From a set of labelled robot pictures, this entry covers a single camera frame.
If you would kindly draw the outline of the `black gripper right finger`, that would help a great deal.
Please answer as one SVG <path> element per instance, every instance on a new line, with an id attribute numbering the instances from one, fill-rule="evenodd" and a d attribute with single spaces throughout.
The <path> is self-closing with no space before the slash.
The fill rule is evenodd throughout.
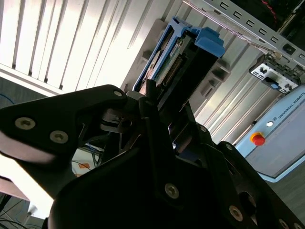
<path id="1" fill-rule="evenodd" d="M 303 229 L 304 224 L 228 142 L 215 144 L 209 131 L 195 121 L 189 104 L 184 111 L 191 145 L 207 170 L 215 216 L 223 229 Z"/>

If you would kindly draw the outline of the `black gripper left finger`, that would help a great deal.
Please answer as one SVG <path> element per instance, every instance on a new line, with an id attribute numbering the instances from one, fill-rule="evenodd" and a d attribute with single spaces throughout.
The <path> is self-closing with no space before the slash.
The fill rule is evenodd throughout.
<path id="1" fill-rule="evenodd" d="M 85 143 L 105 144 L 111 156 L 106 163 L 140 146 L 170 148 L 167 125 L 182 103 L 156 101 L 153 94 L 153 87 L 131 95 L 104 85 L 2 108 L 1 178 L 51 212 L 60 192 L 76 180 L 71 159 Z"/>

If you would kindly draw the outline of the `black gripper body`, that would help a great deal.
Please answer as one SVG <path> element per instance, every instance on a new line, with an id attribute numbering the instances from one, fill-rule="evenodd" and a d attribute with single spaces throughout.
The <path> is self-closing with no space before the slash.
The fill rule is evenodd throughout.
<path id="1" fill-rule="evenodd" d="M 170 148 L 140 146 L 68 184 L 53 203 L 50 229 L 222 229 L 212 223 L 203 166 Z"/>

